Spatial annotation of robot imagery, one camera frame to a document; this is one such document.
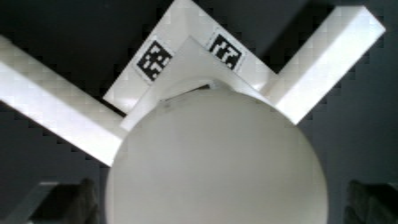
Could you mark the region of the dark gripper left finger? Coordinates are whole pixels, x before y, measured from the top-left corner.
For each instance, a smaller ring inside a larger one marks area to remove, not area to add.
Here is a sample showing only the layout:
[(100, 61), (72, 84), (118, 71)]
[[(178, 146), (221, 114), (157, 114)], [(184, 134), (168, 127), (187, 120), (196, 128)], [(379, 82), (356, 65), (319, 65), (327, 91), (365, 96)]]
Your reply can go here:
[(91, 179), (79, 184), (41, 182), (0, 224), (100, 224), (100, 202)]

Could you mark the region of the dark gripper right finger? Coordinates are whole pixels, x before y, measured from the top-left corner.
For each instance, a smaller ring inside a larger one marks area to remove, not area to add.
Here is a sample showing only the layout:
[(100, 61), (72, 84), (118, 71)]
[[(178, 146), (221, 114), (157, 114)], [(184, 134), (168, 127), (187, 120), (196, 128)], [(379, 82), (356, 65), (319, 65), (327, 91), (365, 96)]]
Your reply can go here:
[(345, 224), (398, 224), (398, 184), (351, 181)]

